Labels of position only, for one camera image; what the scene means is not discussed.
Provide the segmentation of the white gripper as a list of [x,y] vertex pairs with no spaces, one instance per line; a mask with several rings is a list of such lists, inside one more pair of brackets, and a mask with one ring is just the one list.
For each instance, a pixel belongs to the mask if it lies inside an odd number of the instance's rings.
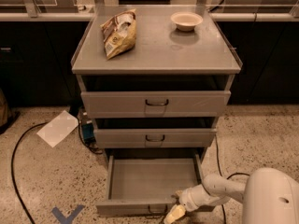
[[210,198],[202,185],[188,188],[185,190],[177,190],[175,197],[179,199],[180,204],[175,204],[170,212],[164,218],[164,224],[172,224],[186,213],[197,210],[199,207],[206,205]]

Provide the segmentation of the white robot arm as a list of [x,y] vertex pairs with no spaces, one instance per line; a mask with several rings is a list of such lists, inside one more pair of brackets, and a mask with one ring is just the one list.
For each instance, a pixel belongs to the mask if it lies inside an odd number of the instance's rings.
[[256,170],[245,184],[207,175],[201,185],[178,193],[178,204],[166,215],[164,224],[172,224],[202,206],[221,205],[230,199],[243,204],[242,224],[299,224],[299,183],[273,168]]

